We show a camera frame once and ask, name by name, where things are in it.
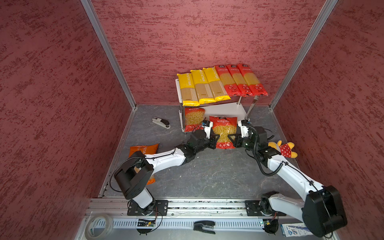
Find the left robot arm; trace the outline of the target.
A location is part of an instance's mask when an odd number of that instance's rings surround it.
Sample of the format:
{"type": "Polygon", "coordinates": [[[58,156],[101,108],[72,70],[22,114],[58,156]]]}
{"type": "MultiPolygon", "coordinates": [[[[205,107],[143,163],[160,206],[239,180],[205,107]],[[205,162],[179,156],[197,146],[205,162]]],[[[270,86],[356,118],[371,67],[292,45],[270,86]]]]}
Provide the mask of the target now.
{"type": "Polygon", "coordinates": [[[156,200],[147,189],[151,176],[171,167],[185,165],[194,160],[197,153],[207,148],[215,149],[219,138],[213,131],[207,135],[204,130],[196,130],[186,143],[173,150],[154,155],[137,151],[117,167],[113,178],[125,199],[136,203],[140,214],[149,215],[156,207],[156,200]]]}

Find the red pasta bag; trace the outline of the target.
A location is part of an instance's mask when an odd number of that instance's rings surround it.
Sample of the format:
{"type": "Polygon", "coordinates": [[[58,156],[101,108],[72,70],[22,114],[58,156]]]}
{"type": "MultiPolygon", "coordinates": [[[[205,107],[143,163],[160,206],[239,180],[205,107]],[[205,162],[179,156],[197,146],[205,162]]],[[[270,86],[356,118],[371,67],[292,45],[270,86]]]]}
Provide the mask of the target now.
{"type": "Polygon", "coordinates": [[[233,143],[228,135],[233,135],[237,132],[237,117],[213,117],[210,116],[210,121],[213,123],[213,132],[219,135],[216,143],[217,149],[234,149],[233,143]]]}
{"type": "Polygon", "coordinates": [[[237,67],[249,86],[253,96],[268,96],[268,92],[264,88],[263,84],[248,65],[238,64],[237,67]]]}
{"type": "Polygon", "coordinates": [[[205,120],[205,109],[186,108],[185,109],[185,132],[193,132],[202,129],[202,123],[205,120]]]}

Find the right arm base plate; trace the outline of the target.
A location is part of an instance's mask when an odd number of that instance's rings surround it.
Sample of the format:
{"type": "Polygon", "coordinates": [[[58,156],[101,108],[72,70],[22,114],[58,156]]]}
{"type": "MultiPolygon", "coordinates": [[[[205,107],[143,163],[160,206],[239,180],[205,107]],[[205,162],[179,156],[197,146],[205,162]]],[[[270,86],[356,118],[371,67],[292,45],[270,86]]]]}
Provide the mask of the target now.
{"type": "Polygon", "coordinates": [[[269,201],[266,199],[245,201],[245,209],[248,217],[286,216],[284,213],[272,210],[269,201]]]}

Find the orange pasta bag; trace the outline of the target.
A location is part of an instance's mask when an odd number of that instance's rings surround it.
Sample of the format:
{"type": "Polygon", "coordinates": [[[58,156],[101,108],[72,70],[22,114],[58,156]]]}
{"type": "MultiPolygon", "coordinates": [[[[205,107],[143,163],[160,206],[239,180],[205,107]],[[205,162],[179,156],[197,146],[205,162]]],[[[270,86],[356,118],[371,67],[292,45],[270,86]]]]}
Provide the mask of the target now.
{"type": "MultiPolygon", "coordinates": [[[[147,154],[148,155],[154,155],[157,153],[158,147],[159,147],[159,144],[150,145],[150,146],[133,146],[133,147],[130,147],[129,157],[132,157],[132,155],[137,151],[142,152],[144,155],[147,155],[147,154]]],[[[135,167],[134,169],[135,169],[136,173],[138,173],[140,170],[137,167],[135,167]]],[[[155,177],[151,176],[149,181],[147,182],[147,185],[153,184],[155,182],[156,182],[155,177]]]]}

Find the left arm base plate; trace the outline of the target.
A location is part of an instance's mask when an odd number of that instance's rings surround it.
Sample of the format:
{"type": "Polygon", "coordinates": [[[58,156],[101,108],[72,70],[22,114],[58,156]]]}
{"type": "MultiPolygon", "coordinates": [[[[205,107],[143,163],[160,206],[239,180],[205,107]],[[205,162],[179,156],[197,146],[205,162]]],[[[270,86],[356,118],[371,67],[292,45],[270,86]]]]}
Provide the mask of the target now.
{"type": "Polygon", "coordinates": [[[168,200],[154,200],[151,204],[149,204],[146,208],[142,209],[140,206],[134,201],[130,200],[128,202],[128,216],[155,216],[160,214],[160,216],[166,216],[168,211],[168,200]]]}

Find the red spaghetti pack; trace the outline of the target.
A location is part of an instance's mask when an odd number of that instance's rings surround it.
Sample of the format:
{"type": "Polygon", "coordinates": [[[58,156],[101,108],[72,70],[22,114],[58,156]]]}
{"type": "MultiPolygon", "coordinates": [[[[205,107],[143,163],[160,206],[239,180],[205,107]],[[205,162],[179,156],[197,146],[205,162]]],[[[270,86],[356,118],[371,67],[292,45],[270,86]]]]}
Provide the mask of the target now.
{"type": "Polygon", "coordinates": [[[215,69],[218,73],[218,76],[221,80],[221,82],[224,85],[224,88],[227,92],[227,94],[230,97],[240,97],[241,91],[238,87],[238,85],[235,83],[232,75],[230,74],[229,70],[224,65],[216,65],[215,69]]]}
{"type": "Polygon", "coordinates": [[[245,81],[243,75],[241,74],[240,70],[236,65],[226,65],[226,68],[228,69],[229,73],[231,74],[232,78],[234,79],[236,85],[238,86],[241,96],[251,96],[253,97],[254,94],[251,92],[251,89],[247,82],[245,81]]]}

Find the yellow spaghetti pack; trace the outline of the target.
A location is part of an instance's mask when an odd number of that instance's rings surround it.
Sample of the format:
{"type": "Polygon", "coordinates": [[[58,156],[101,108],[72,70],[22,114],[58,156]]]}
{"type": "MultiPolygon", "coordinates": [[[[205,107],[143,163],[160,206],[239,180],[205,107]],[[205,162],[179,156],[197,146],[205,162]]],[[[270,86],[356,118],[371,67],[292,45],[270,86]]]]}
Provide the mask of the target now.
{"type": "Polygon", "coordinates": [[[203,68],[207,81],[210,85],[211,91],[213,93],[214,99],[216,102],[230,100],[221,79],[214,67],[212,68],[203,68]]]}
{"type": "Polygon", "coordinates": [[[177,74],[181,90],[182,103],[185,107],[197,107],[200,105],[197,96],[193,76],[191,73],[177,74]]]}
{"type": "Polygon", "coordinates": [[[193,81],[195,84],[196,93],[198,96],[199,104],[211,104],[215,103],[215,98],[213,96],[209,82],[205,76],[203,70],[191,70],[193,81]]]}

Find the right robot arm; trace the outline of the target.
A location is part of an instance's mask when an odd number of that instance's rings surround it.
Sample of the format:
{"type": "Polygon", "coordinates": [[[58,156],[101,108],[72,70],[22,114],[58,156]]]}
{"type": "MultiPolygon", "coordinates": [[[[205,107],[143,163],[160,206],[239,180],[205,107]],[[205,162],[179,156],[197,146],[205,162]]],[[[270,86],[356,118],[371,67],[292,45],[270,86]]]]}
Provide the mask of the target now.
{"type": "Polygon", "coordinates": [[[304,174],[283,156],[283,151],[270,146],[266,130],[245,124],[228,136],[234,147],[250,151],[262,174],[278,175],[292,187],[299,199],[286,197],[276,191],[262,195],[260,212],[265,216],[283,213],[303,222],[317,237],[324,237],[348,224],[343,201],[333,186],[324,186],[304,174]]]}

